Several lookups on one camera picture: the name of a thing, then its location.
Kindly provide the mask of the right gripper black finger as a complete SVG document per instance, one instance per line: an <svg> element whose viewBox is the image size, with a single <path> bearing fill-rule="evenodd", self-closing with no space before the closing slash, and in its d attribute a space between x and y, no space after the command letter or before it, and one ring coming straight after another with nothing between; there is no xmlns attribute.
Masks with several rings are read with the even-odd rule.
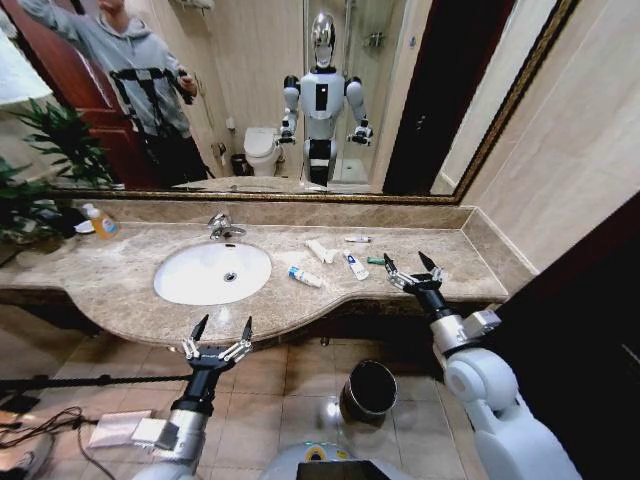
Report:
<svg viewBox="0 0 640 480"><path fill-rule="evenodd" d="M427 276L431 281L441 281L443 276L443 270L438 267L435 262L425 255L422 251L418 252L419 258L426 269Z"/></svg>
<svg viewBox="0 0 640 480"><path fill-rule="evenodd" d="M412 277L398 270L394 261L386 253L383 254L383 259L389 282L393 286L404 291L406 287L413 284Z"/></svg>

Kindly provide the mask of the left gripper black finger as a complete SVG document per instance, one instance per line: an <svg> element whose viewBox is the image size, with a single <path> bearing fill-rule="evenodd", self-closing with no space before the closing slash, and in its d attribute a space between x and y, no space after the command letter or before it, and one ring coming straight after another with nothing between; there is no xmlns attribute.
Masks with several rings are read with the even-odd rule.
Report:
<svg viewBox="0 0 640 480"><path fill-rule="evenodd" d="M221 352L220 359L224 362L241 361L252 349L252 335L252 317L249 317L244 326L240 340L233 344L231 347Z"/></svg>
<svg viewBox="0 0 640 480"><path fill-rule="evenodd" d="M190 336L182 340L181 344L187 360L197 359L201 356L198 349L198 342L204 333L208 319L209 315L205 314L204 317L194 326Z"/></svg>

